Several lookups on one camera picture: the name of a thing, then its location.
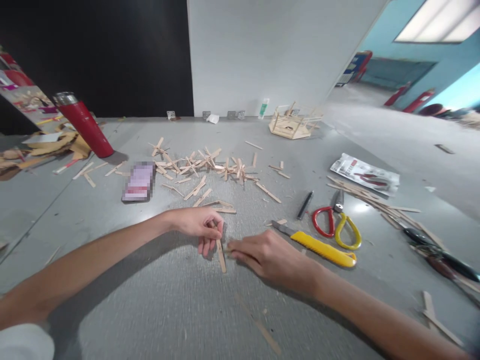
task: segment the smartphone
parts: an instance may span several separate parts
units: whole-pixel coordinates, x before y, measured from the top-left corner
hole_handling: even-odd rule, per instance
[[[133,166],[121,200],[123,202],[148,201],[155,182],[155,163],[142,161]]]

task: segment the wooden frame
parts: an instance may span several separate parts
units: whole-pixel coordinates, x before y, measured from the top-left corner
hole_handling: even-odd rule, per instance
[[[293,115],[294,107],[299,110],[298,114]],[[294,101],[292,105],[276,107],[268,128],[272,134],[287,139],[308,138],[322,118],[323,114],[317,108],[299,106]]]

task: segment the window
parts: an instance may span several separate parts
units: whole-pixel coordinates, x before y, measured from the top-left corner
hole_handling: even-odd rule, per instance
[[[480,28],[480,0],[426,0],[395,41],[461,43]]]

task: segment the fire extinguisher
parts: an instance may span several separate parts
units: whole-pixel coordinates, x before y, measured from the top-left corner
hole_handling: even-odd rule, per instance
[[[83,101],[78,101],[73,92],[59,92],[53,99],[63,116],[75,127],[95,155],[106,158],[114,153]]]
[[[430,99],[435,94],[435,88],[432,87],[431,89],[425,91],[419,97],[417,97],[410,105],[403,109],[404,113],[413,113],[420,105],[425,103],[428,99]]]
[[[399,97],[401,97],[405,92],[408,90],[412,83],[409,81],[405,85],[403,85],[401,88],[398,89],[396,93],[394,93],[383,105],[384,106],[392,106]]]

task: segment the scissors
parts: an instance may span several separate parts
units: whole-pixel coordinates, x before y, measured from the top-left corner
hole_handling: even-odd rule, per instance
[[[319,224],[317,223],[317,215],[322,212],[328,212],[328,224],[330,227],[330,232],[324,232]],[[334,224],[334,212],[340,214],[341,220],[340,223],[337,225],[335,229]],[[311,220],[313,221],[313,226],[315,229],[324,237],[326,238],[333,238],[335,236],[335,241],[338,245],[340,245],[344,249],[348,250],[356,250],[362,244],[362,236],[360,235],[359,230],[355,226],[352,219],[349,216],[344,214],[344,191],[338,190],[333,197],[333,206],[321,207],[313,212],[311,215]],[[347,245],[343,243],[342,239],[340,238],[340,233],[342,232],[345,223],[348,222],[353,233],[355,234],[355,243],[353,245]]]

